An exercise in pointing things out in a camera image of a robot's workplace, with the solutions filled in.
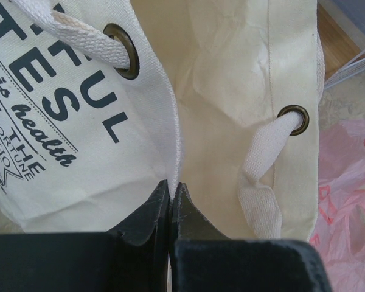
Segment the cream canvas tote bag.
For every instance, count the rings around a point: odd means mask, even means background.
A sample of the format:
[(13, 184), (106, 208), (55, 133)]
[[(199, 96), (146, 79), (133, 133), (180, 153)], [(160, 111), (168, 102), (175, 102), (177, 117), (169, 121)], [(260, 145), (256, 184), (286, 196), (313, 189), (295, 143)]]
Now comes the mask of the cream canvas tote bag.
[(0, 1), (0, 210), (105, 231), (166, 181), (233, 238), (309, 241), (316, 1)]

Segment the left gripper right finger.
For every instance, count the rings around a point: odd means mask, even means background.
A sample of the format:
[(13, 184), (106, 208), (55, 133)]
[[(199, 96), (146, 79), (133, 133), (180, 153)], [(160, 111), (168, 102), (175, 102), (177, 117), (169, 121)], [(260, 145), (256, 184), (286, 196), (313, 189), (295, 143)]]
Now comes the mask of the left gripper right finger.
[(298, 240), (232, 240), (180, 184), (171, 208), (172, 291), (331, 291), (318, 252)]

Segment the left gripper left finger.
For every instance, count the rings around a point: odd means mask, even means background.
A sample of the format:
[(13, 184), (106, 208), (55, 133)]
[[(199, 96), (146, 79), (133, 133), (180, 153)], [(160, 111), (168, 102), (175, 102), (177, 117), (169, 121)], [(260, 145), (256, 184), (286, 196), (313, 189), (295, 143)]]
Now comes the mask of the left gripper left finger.
[(106, 232), (0, 235), (0, 291), (165, 291), (167, 183)]

